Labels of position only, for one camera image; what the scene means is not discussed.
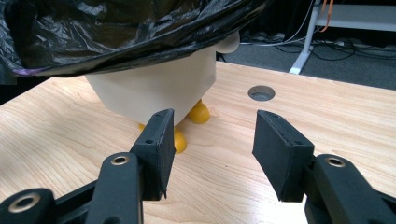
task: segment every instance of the black plastic bag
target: black plastic bag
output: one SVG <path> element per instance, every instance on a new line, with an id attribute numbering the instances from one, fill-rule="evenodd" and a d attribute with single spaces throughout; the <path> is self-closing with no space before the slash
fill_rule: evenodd
<path id="1" fill-rule="evenodd" d="M 270 0 L 0 0 L 0 83 L 163 63 L 216 44 Z"/>

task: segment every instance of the wooden tabletop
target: wooden tabletop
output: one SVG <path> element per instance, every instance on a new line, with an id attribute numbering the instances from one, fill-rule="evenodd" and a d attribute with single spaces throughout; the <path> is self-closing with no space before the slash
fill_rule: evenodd
<path id="1" fill-rule="evenodd" d="M 256 112 L 285 118 L 316 146 L 352 161 L 396 197 L 396 91 L 218 63 L 204 96 L 211 119 L 179 129 L 168 199 L 144 202 L 145 223 L 306 223 L 303 203 L 280 203 L 251 154 Z M 273 88 L 258 102 L 248 90 Z M 128 151 L 137 123 L 100 102 L 84 77 L 51 78 L 0 106 L 0 201 L 30 188 L 60 197 L 96 179 L 102 161 Z"/>

